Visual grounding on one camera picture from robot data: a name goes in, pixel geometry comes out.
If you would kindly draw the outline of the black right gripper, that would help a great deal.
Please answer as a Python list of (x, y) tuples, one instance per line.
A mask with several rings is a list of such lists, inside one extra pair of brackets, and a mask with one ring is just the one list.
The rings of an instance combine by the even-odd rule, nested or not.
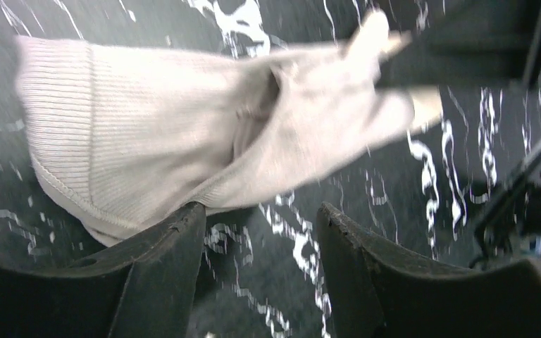
[[(381, 87), (454, 85), (541, 89), (541, 1), (463, 1), (381, 67)], [(474, 266), (518, 258), (541, 235), (541, 140), (471, 219)]]

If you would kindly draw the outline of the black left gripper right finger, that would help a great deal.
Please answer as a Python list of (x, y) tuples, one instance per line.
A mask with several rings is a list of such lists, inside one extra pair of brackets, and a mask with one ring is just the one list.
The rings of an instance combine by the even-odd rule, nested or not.
[(321, 205), (318, 240), (338, 337), (541, 337), (541, 258), (447, 265)]

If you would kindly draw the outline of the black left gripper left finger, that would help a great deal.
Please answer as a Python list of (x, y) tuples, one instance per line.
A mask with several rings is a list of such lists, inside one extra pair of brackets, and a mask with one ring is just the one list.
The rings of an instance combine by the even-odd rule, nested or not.
[(0, 337), (184, 337), (205, 230), (189, 203), (66, 268), (0, 266)]

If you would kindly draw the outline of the grey beige underwear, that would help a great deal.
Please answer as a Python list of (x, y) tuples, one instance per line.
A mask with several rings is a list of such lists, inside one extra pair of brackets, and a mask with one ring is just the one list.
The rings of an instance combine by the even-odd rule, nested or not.
[(253, 206), (434, 124), (435, 87), (376, 89), (385, 14), (340, 44), (234, 60), (18, 36), (16, 89), (45, 193), (113, 246), (196, 201)]

